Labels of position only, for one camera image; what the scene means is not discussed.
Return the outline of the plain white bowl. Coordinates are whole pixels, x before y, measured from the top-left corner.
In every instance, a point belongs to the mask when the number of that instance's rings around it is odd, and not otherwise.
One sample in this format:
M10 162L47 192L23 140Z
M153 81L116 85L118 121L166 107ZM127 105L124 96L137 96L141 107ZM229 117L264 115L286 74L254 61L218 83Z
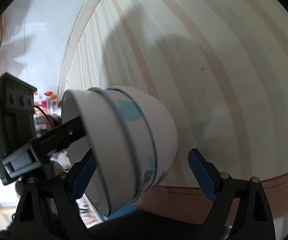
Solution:
M96 170L85 194L98 212L109 216L137 197L135 144L121 111L104 89L70 89L64 93L63 122L77 117L82 120L86 136L71 144L69 158L75 163L92 151Z

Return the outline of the white bowl red flower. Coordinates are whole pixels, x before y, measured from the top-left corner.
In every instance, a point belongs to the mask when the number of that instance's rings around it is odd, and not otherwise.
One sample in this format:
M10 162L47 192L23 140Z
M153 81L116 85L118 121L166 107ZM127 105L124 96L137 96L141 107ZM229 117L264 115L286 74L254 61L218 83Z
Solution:
M139 100L153 133L158 170L152 188L165 178L174 161L178 148L177 129L169 111L158 99L134 87L126 87L125 91Z

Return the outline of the white bowl blue pattern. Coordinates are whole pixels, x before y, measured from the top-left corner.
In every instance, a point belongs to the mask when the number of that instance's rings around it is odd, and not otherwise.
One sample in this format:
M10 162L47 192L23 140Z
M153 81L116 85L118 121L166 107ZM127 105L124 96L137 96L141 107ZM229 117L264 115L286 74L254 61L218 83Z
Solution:
M148 190L158 170L157 153L153 133L148 119L140 107L139 100L125 91L126 87L108 89L91 88L110 106L117 122L121 125L127 146L130 148L135 170L135 193L130 199L133 203L141 193Z

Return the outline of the colourful printed box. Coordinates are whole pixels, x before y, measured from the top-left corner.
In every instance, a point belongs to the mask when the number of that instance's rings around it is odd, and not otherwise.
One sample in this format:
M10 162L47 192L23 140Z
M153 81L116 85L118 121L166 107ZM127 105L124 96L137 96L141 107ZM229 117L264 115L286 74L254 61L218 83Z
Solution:
M52 91L34 92L34 122L39 133L45 133L61 124L57 95Z

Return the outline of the striped table mat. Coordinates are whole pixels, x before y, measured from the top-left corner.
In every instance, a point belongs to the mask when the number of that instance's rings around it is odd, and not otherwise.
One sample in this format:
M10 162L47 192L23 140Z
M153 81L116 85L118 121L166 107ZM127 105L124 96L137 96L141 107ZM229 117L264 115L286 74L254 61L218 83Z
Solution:
M288 12L277 0L87 0L59 92L133 86L178 131L162 183L137 206L189 223L211 208L190 168L197 148L234 178L258 177L273 216L288 215Z

